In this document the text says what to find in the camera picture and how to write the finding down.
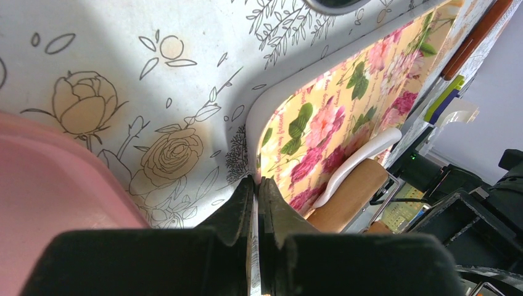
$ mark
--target peony drawing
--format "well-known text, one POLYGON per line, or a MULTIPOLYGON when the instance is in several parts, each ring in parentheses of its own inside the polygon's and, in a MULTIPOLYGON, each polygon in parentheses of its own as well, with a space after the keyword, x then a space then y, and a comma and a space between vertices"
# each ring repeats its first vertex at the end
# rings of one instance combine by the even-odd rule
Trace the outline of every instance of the peony drawing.
POLYGON ((54 85, 52 112, 41 109, 25 109, 25 112, 43 113, 54 117, 66 133, 86 142, 92 151, 91 140, 102 139, 96 134, 107 129, 107 122, 127 102, 118 104, 113 84, 97 72, 68 73, 54 85))
POLYGON ((183 55, 185 45, 183 41, 175 35, 169 35, 160 41, 160 30, 156 30, 154 35, 155 42, 145 36, 139 36, 138 39, 150 51, 159 53, 157 57, 150 58, 142 72, 140 73, 140 80, 149 74, 160 62, 160 58, 164 59, 165 65, 169 67, 188 67, 195 66, 197 62, 190 59, 180 59, 183 55))
POLYGON ((189 173, 198 162, 204 146, 194 128, 173 130, 159 137, 147 150, 130 184, 131 194, 147 194, 167 187, 189 173))

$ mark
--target pink rose print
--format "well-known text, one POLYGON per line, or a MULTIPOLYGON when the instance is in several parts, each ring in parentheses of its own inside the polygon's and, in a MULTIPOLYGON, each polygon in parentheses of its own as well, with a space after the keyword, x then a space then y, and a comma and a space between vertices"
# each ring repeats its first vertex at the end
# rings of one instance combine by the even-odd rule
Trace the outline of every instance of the pink rose print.
POLYGON ((407 74, 407 78, 409 79, 419 79, 421 70, 423 69, 423 66, 425 64, 423 54, 421 53, 421 51, 416 51, 414 54, 416 55, 416 57, 414 58, 414 62, 409 70, 409 73, 407 74))
POLYGON ((321 162, 323 165, 323 170, 321 172, 331 174, 336 171, 346 160, 347 157, 345 156, 345 151, 340 145, 336 147, 336 149, 334 149, 334 151, 332 151, 332 153, 321 162))
POLYGON ((412 109, 412 106, 414 105, 414 101, 418 97, 418 93, 411 93, 409 91, 405 91, 401 94, 400 97, 398 97, 394 103, 392 103, 391 108, 398 109, 399 115, 405 115, 412 109))
POLYGON ((340 130, 344 122, 345 107, 342 106, 336 111, 334 105, 332 104, 333 98, 334 96, 332 96, 327 101, 327 104, 313 118, 313 122, 316 120, 317 124, 313 126, 311 122, 311 133, 307 136, 306 139, 306 144, 309 149, 307 150, 307 154, 304 156, 302 161, 293 167, 290 171, 289 189, 293 188, 296 182, 303 180, 312 172, 314 167, 321 160, 321 154, 329 145, 332 139, 332 135, 340 130), (327 121, 327 123, 324 125, 318 124, 322 123, 322 121, 327 121))
POLYGON ((298 165, 293 167, 290 171, 289 189, 292 189, 296 182, 301 181, 303 178, 310 174, 310 172, 314 169, 316 164, 318 164, 318 162, 321 160, 322 151, 323 149, 321 149, 320 147, 312 149, 309 148, 309 150, 307 150, 307 154, 304 156, 302 161, 298 163, 298 165))
POLYGON ((308 147, 316 147, 332 131, 336 116, 336 108, 331 104, 332 98, 319 110, 310 123, 310 133, 305 139, 308 147))
POLYGON ((381 120, 381 123, 379 125, 380 130, 396 127, 398 123, 402 122, 402 118, 403 117, 400 115, 400 111, 398 109, 389 108, 383 116, 383 119, 381 120))
POLYGON ((361 148, 365 143, 369 141, 369 138, 371 137, 371 130, 369 127, 369 123, 366 123, 358 130, 356 133, 352 135, 352 138, 350 139, 350 142, 345 148, 345 155, 347 157, 350 157, 354 154, 354 152, 358 151, 359 148, 361 148))
POLYGON ((376 71, 383 71, 383 69, 385 69, 385 59, 389 54, 391 41, 391 38, 383 39, 369 51, 368 59, 371 64, 369 69, 371 75, 376 71))
POLYGON ((325 191, 326 188, 327 188, 327 182, 323 183, 319 187, 316 187, 316 188, 313 188, 313 189, 309 188, 309 189, 303 191, 302 193, 298 194, 297 196, 293 197, 290 200, 289 205, 295 211, 297 211, 298 213, 303 215, 305 213, 305 211, 302 211, 303 210, 303 206, 305 204, 312 204, 314 201, 316 201, 318 196, 320 194, 322 194, 323 191, 325 191))

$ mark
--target rose drawing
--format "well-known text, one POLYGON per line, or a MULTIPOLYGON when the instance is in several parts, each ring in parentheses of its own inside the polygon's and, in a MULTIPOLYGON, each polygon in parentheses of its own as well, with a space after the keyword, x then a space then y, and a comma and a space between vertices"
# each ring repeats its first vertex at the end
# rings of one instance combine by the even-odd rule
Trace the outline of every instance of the rose drawing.
POLYGON ((91 150, 91 136, 106 129, 107 121, 126 102, 118 105, 118 96, 111 82, 97 72, 69 73, 54 85, 52 112, 26 109, 53 116, 67 133, 87 142, 91 150))
POLYGON ((194 128, 180 129, 158 138, 142 157, 143 169, 131 180, 131 194, 147 194, 167 187, 189 173, 204 149, 194 132, 194 128))

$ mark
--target floral wallpaper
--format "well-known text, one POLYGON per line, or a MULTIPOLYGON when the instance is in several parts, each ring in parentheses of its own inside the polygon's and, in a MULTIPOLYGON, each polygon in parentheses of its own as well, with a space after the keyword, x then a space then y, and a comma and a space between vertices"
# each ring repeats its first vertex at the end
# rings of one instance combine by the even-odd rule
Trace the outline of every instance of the floral wallpaper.
POLYGON ((333 172, 371 137, 427 38, 432 11, 299 89, 268 122, 258 171, 307 217, 333 172))
MULTIPOLYGON (((443 0, 422 2, 373 0, 331 17, 299 0, 7 0, 0 110, 54 127, 96 154, 152 227, 193 227, 249 173, 245 116, 263 91, 443 0)), ((363 67, 347 65, 357 66, 356 75, 342 83, 357 101, 389 66, 380 51, 394 49, 386 41, 358 61, 363 67)), ((325 112, 337 112, 332 104, 325 112)), ((322 137, 325 131, 295 143, 318 146, 322 137)))

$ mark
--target leaf drawing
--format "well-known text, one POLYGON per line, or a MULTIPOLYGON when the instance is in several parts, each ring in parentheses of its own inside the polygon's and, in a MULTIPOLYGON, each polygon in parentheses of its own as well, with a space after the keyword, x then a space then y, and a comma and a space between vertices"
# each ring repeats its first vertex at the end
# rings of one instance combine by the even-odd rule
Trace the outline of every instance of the leaf drawing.
POLYGON ((147 61, 144 68, 142 69, 142 73, 140 73, 140 80, 142 80, 147 74, 149 74, 149 72, 152 71, 152 69, 154 69, 154 67, 156 67, 156 65, 158 65, 159 60, 160 59, 157 57, 153 57, 147 61))
POLYGON ((273 128, 268 128, 265 132, 265 135, 263 136, 263 140, 261 142, 261 146, 265 146, 267 142, 271 139, 271 136, 273 135, 273 128))
POLYGON ((218 174, 220 173, 220 167, 217 166, 214 170, 212 170, 207 177, 205 177, 204 181, 198 188, 198 191, 196 192, 196 200, 200 200, 203 198, 209 190, 211 190, 212 186, 214 185, 214 182, 216 182, 216 179, 218 179, 218 174))
POLYGON ((231 148, 225 155, 227 167, 227 182, 232 184, 249 173, 247 158, 247 139, 245 138, 245 125, 238 127, 231 140, 231 148))
POLYGON ((321 52, 321 57, 319 58, 320 60, 323 60, 323 58, 327 55, 327 51, 329 51, 329 45, 325 45, 325 48, 321 52))
POLYGON ((213 87, 213 89, 211 90, 211 93, 209 94, 209 102, 215 102, 216 101, 216 86, 213 87))
POLYGON ((7 68, 6 68, 6 65, 4 64, 4 61, 0 57, 0 89, 2 89, 2 87, 6 83, 6 80, 7 80, 7 68))
POLYGON ((149 148, 148 148, 148 147, 145 147, 145 146, 135 146, 134 148, 140 150, 141 152, 147 152, 147 151, 149 151, 149 148))
POLYGON ((169 67, 188 67, 188 66, 195 66, 198 63, 193 60, 188 59, 178 59, 178 60, 171 60, 169 62, 165 62, 166 65, 169 67))
POLYGON ((74 33, 60 35, 47 44, 46 48, 44 49, 44 52, 49 55, 57 54, 66 49, 73 42, 75 37, 76 34, 74 33))
POLYGON ((186 117, 183 119, 183 121, 185 121, 185 123, 187 123, 187 125, 192 125, 194 123, 194 116, 190 116, 190 117, 186 117))
POLYGON ((218 151, 212 153, 212 155, 210 156, 210 158, 215 158, 215 157, 218 156, 218 154, 220 154, 220 153, 221 153, 221 150, 218 150, 218 151))
POLYGON ((167 125, 167 126, 164 126, 163 128, 159 128, 157 130, 155 130, 155 132, 157 133, 174 133, 175 131, 179 131, 181 130, 181 126, 177 123, 173 124, 173 125, 167 125))
POLYGON ((178 196, 185 190, 185 186, 187 186, 187 177, 182 176, 180 179, 178 179, 178 185, 176 186, 175 191, 172 193, 173 200, 176 200, 178 196))
POLYGON ((360 8, 360 9, 354 11, 355 16, 356 16, 356 20, 354 21, 354 24, 356 26, 360 26, 361 25, 361 19, 363 19, 364 12, 365 12, 364 8, 360 8))
POLYGON ((234 112, 233 112, 233 117, 232 117, 231 121, 234 121, 238 117, 240 117, 240 115, 242 115, 244 110, 245 110, 245 106, 244 105, 240 105, 240 106, 236 107, 236 110, 234 110, 234 112))
POLYGON ((218 61, 218 65, 216 67, 219 67, 221 63, 223 63, 227 59, 227 52, 225 52, 223 55, 221 55, 220 60, 218 61))
POLYGON ((47 112, 45 110, 40 110, 40 109, 37 109, 37 108, 29 108, 29 109, 24 109, 22 111, 20 111, 20 114, 23 114, 25 112, 36 112, 36 113, 43 113, 43 114, 46 114, 46 115, 49 115, 51 117, 54 117, 54 115, 51 113, 51 112, 47 112))
POLYGON ((156 45, 154 45, 151 39, 144 36, 138 36, 138 39, 140 39, 140 42, 142 42, 142 44, 150 51, 156 52, 156 45))
POLYGON ((259 85, 256 85, 255 87, 253 87, 252 90, 257 91, 258 89, 262 89, 265 86, 267 86, 267 84, 259 84, 259 85))
POLYGON ((211 205, 219 205, 221 204, 225 199, 218 199, 218 200, 215 200, 211 203, 211 205))
POLYGON ((190 202, 180 202, 178 205, 173 205, 173 207, 170 207, 170 206, 169 207, 172 209, 173 212, 177 212, 180 210, 184 210, 185 208, 187 208, 190 205, 191 205, 190 202))
POLYGON ((40 34, 38 34, 37 32, 35 32, 33 34, 33 37, 31 37, 31 45, 33 47, 36 47, 40 44, 40 34))
POLYGON ((200 110, 198 110, 198 112, 196 113, 195 119, 198 122, 202 122, 202 121, 208 119, 209 117, 211 117, 212 115, 216 114, 218 111, 220 111, 220 109, 221 109, 221 107, 218 105, 205 106, 205 107, 201 108, 200 110))
POLYGON ((181 216, 185 220, 186 219, 191 219, 191 218, 196 216, 197 212, 198 212, 198 208, 197 207, 190 207, 187 210, 184 210, 183 213, 181 214, 181 216))

